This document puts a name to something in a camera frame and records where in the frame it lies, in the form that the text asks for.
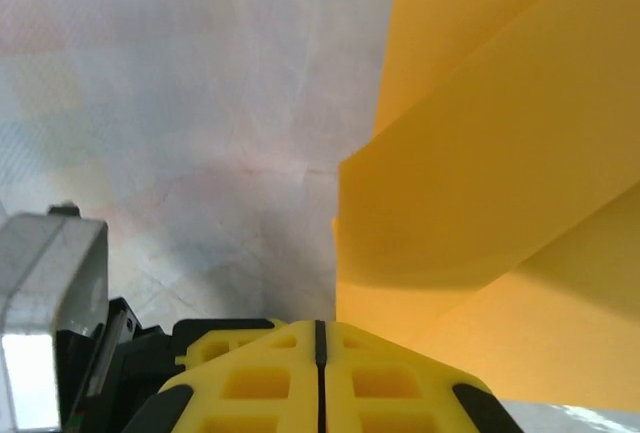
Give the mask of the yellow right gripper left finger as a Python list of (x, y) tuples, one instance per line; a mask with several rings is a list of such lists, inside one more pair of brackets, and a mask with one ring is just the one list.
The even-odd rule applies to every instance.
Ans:
[(134, 432), (317, 432), (316, 326), (277, 329), (169, 379)]

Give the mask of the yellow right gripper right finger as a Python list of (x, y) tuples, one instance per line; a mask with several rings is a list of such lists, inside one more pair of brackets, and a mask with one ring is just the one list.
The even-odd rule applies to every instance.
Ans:
[(323, 324), (325, 432), (520, 432), (479, 378), (352, 325)]

